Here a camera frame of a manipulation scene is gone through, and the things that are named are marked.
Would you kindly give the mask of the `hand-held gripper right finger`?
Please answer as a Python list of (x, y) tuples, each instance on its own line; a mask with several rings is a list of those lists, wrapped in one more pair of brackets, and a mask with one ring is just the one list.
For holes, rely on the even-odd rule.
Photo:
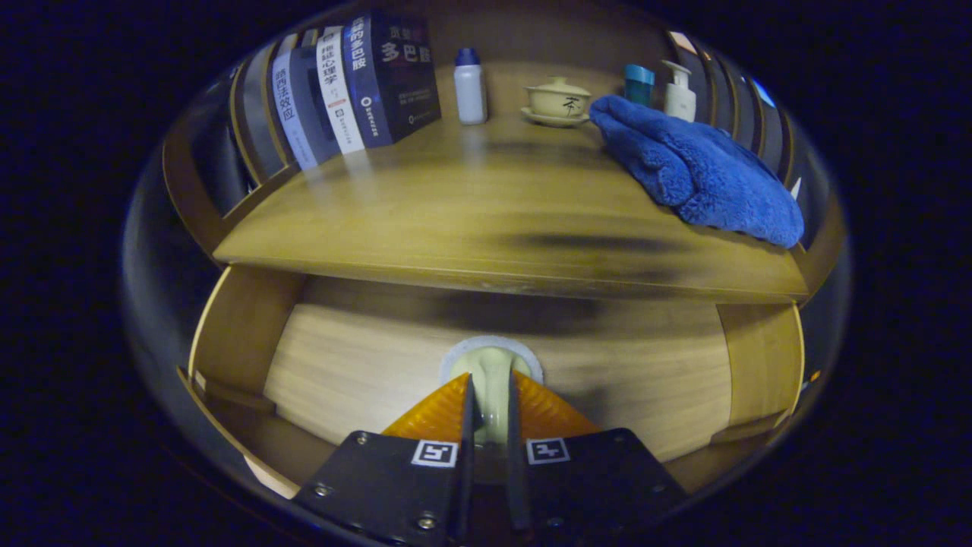
[(603, 429), (520, 372), (508, 391), (507, 495), (525, 536), (645, 536), (688, 494), (632, 430)]

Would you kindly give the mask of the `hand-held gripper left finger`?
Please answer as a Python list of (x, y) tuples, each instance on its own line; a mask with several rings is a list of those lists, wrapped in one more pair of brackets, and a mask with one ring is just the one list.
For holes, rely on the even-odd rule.
[(294, 502), (330, 525), (383, 546), (463, 541), (475, 468), (475, 385), (461, 374), (434, 392), (450, 432), (352, 432)]

